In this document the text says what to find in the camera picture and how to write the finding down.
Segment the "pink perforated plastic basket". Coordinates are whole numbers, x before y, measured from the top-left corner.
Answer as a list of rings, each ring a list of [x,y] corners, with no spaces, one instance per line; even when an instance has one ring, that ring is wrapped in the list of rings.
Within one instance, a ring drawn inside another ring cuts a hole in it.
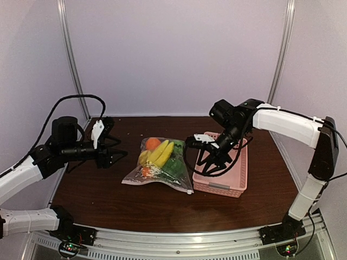
[[[241,150],[236,164],[219,177],[205,177],[193,173],[194,190],[239,198],[247,189],[248,179],[248,146]]]

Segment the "yellow toy lemon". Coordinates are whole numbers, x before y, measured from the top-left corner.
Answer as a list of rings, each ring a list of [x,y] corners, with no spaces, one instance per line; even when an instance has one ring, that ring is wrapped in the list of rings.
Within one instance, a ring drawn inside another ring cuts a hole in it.
[[[144,150],[141,152],[139,158],[138,158],[138,162],[140,165],[144,166],[146,165],[147,159],[148,157],[151,155],[151,151],[150,150]]]

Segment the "green black toy watermelon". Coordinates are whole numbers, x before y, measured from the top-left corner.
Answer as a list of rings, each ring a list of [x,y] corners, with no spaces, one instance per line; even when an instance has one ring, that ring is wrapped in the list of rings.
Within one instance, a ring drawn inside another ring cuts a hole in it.
[[[174,156],[181,157],[183,155],[185,142],[182,140],[174,140],[173,141],[173,154]]]

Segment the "green toy bell pepper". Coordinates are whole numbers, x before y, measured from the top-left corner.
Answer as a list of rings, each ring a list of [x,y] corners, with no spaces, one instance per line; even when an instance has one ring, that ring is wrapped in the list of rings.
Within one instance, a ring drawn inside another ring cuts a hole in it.
[[[169,159],[162,170],[168,175],[178,178],[184,174],[185,164],[180,159]]]

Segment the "orange toy tangerine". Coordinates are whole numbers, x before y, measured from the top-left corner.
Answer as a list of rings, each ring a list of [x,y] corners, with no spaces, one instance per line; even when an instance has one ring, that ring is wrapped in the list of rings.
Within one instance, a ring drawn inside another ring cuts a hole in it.
[[[161,141],[158,138],[148,138],[146,143],[145,143],[145,147],[146,147],[147,150],[153,151],[160,144],[161,144]]]

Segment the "orange green toy carrot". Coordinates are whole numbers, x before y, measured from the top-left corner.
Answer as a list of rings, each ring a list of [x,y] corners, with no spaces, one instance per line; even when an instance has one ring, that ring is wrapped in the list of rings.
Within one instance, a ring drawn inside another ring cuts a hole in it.
[[[141,173],[144,178],[152,178],[155,175],[155,169],[154,167],[143,167]]]

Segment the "clear zip top bag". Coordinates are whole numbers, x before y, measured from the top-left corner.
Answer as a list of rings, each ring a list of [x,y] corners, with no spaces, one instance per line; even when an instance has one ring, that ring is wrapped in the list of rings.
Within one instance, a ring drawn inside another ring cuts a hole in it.
[[[145,138],[141,142],[141,145],[140,145],[141,152],[144,150],[147,150],[145,147],[145,143],[147,139],[148,138]],[[164,140],[169,140],[169,141],[177,140],[177,139],[169,139],[169,138],[158,138],[158,139],[161,141],[161,143]],[[174,156],[172,152],[169,159],[180,159],[185,164],[183,155],[181,157],[177,157],[177,156]],[[143,167],[154,167],[155,175],[152,178],[144,178],[141,173]],[[194,193],[186,164],[185,164],[184,174],[178,178],[168,175],[162,170],[162,168],[163,167],[161,168],[157,167],[156,165],[154,165],[153,163],[150,163],[149,161],[146,162],[146,165],[142,166],[139,164],[137,160],[136,167],[126,177],[124,177],[121,183],[126,185],[139,186],[139,185],[145,185],[149,183],[158,182],[158,183],[165,184],[177,191],[184,192],[189,195]]]

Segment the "yellow toy banana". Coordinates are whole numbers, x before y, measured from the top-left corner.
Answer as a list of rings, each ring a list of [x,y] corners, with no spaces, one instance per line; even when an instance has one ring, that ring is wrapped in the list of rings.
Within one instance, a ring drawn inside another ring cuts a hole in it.
[[[148,161],[157,167],[163,167],[169,160],[171,153],[174,150],[174,142],[164,140],[148,157]]]

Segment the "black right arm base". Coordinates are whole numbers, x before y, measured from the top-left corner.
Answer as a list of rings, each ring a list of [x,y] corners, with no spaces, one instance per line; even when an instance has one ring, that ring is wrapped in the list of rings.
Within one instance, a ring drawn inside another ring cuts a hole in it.
[[[302,218],[296,220],[287,211],[280,224],[264,226],[258,229],[262,244],[267,245],[283,242],[305,235],[306,230],[304,228],[303,218],[306,215],[307,212],[304,213]]]

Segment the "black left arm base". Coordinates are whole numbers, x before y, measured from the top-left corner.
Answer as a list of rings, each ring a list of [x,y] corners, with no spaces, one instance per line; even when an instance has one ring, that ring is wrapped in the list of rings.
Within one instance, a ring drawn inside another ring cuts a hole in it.
[[[49,231],[51,236],[56,237],[60,241],[77,245],[94,245],[96,229],[76,225],[73,216],[62,206],[51,206],[50,209],[56,213],[59,220],[58,228]]]

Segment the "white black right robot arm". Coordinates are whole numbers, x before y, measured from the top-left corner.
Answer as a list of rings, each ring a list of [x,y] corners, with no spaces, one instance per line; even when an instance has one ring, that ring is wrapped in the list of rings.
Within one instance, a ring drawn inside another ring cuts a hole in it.
[[[191,147],[200,151],[196,165],[202,169],[196,173],[201,176],[219,177],[231,170],[237,159],[232,159],[229,152],[236,147],[239,157],[244,136],[255,128],[284,135],[314,149],[306,181],[278,227],[281,238],[291,238],[333,178],[339,153],[334,119],[301,115],[256,99],[238,106],[219,100],[209,115],[223,127],[223,132],[216,139],[206,134],[194,135]]]

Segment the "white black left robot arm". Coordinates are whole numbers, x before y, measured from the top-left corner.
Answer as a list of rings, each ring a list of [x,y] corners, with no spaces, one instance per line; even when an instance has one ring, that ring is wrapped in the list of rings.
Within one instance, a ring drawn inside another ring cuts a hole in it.
[[[121,141],[110,135],[114,120],[97,120],[89,140],[78,140],[84,130],[72,116],[63,116],[52,122],[52,133],[45,144],[35,146],[26,158],[1,173],[1,203],[33,183],[47,179],[70,162],[83,164],[94,161],[97,168],[110,168],[128,155],[117,149]],[[14,233],[49,231],[62,241],[79,237],[72,215],[62,206],[41,210],[11,211],[1,209],[1,237]]]

